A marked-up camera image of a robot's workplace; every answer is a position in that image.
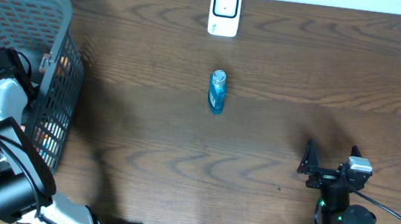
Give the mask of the blue mouthwash bottle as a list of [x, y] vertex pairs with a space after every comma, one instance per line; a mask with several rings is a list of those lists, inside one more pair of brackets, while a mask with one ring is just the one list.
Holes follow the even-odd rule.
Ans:
[[224, 109], [226, 96], [226, 73], [223, 70], [216, 70], [210, 74], [208, 104], [214, 114], [221, 114]]

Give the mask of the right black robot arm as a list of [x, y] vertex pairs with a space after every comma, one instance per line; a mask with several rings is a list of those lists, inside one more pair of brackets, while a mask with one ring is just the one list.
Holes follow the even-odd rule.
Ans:
[[321, 192], [314, 214], [315, 224], [376, 224], [376, 217], [367, 208], [350, 203], [350, 194], [363, 189], [373, 174], [371, 163], [357, 146], [352, 147], [346, 162], [329, 169], [319, 165], [315, 143], [310, 140], [296, 171], [309, 176], [308, 188]]

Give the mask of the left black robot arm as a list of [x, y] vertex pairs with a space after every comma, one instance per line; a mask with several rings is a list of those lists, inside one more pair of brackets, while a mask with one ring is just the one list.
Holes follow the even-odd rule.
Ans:
[[48, 164], [21, 128], [35, 87], [21, 52], [0, 48], [0, 222], [8, 224], [103, 224], [85, 205], [56, 189]]

